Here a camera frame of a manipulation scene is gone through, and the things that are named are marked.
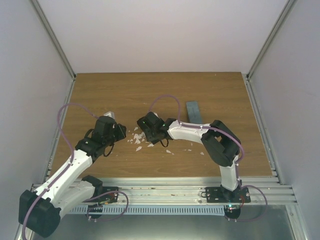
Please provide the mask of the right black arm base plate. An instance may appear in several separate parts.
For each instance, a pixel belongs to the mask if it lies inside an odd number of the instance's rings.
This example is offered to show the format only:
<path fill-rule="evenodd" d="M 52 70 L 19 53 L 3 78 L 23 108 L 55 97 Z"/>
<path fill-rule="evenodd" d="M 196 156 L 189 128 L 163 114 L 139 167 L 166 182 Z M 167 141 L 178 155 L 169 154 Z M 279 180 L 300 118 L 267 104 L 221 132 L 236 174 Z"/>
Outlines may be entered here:
<path fill-rule="evenodd" d="M 250 203 L 251 195 L 247 187 L 240 188 L 239 186 L 230 191 L 222 186 L 206 187 L 200 194 L 206 199 L 207 203 Z"/>

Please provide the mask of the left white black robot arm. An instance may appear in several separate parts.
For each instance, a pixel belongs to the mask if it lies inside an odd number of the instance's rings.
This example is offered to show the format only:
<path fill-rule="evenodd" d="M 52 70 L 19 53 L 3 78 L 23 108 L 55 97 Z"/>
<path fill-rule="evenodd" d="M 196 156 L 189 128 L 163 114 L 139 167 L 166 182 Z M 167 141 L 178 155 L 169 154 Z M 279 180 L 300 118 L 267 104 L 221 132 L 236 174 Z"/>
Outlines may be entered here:
<path fill-rule="evenodd" d="M 102 199 L 102 182 L 93 176 L 84 177 L 75 187 L 71 185 L 99 157 L 108 157 L 106 148 L 112 149 L 116 142 L 125 139 L 126 130 L 116 122 L 112 111 L 98 117 L 94 128 L 71 149 L 70 157 L 55 173 L 34 191 L 21 194 L 18 221 L 23 239 L 26 229 L 47 238 L 75 206 Z"/>

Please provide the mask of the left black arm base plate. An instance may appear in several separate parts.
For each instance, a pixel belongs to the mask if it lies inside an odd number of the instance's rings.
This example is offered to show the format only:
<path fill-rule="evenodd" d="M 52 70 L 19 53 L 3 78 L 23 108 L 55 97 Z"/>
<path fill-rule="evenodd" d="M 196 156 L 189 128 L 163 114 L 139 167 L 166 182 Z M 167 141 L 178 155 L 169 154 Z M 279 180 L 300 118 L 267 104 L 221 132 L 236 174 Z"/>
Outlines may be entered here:
<path fill-rule="evenodd" d="M 85 200 L 85 203 L 99 203 L 99 204 L 111 204 L 118 201 L 117 186 L 102 186 L 94 190 L 93 196 L 89 200 Z"/>

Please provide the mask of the green glasses case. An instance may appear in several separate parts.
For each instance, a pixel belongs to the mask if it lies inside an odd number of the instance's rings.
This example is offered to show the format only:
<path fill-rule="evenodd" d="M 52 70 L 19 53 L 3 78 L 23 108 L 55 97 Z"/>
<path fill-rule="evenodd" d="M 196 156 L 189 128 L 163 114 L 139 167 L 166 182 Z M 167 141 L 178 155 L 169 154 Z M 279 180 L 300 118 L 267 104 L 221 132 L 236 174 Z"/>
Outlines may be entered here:
<path fill-rule="evenodd" d="M 197 101 L 187 101 L 186 109 L 188 115 L 188 122 L 191 124 L 202 124 L 202 116 Z"/>

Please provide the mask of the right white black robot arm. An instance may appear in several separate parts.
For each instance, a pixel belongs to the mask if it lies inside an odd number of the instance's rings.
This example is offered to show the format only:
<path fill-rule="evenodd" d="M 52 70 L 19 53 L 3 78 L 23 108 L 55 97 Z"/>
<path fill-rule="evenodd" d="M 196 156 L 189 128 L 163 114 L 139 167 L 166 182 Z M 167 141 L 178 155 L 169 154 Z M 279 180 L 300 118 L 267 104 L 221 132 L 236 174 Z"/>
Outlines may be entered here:
<path fill-rule="evenodd" d="M 150 111 L 137 120 L 137 125 L 152 144 L 163 140 L 185 140 L 203 145 L 210 158 L 219 165 L 221 185 L 217 189 L 218 196 L 228 203 L 239 201 L 241 180 L 238 161 L 243 147 L 223 122 L 215 120 L 211 124 L 195 124 L 174 118 L 163 120 Z"/>

